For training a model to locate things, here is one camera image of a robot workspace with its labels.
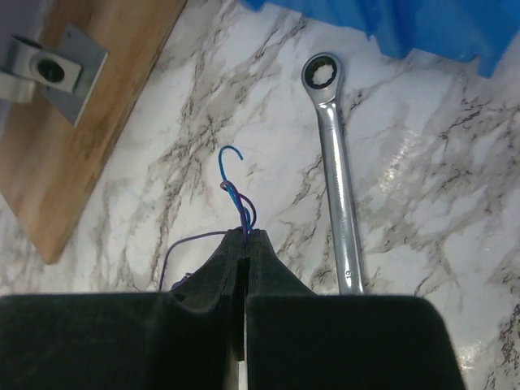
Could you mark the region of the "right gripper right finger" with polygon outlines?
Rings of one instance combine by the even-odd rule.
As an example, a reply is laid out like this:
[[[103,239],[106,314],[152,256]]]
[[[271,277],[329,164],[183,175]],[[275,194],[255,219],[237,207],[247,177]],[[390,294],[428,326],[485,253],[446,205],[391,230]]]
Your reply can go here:
[[[318,295],[248,243],[246,360],[251,389],[462,389],[441,315],[404,295]]]

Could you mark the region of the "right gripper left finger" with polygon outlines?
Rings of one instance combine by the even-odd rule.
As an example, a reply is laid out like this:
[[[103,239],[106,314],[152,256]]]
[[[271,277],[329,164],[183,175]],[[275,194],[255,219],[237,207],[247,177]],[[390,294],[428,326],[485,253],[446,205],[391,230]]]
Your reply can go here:
[[[244,236],[170,291],[6,296],[4,389],[236,389]]]

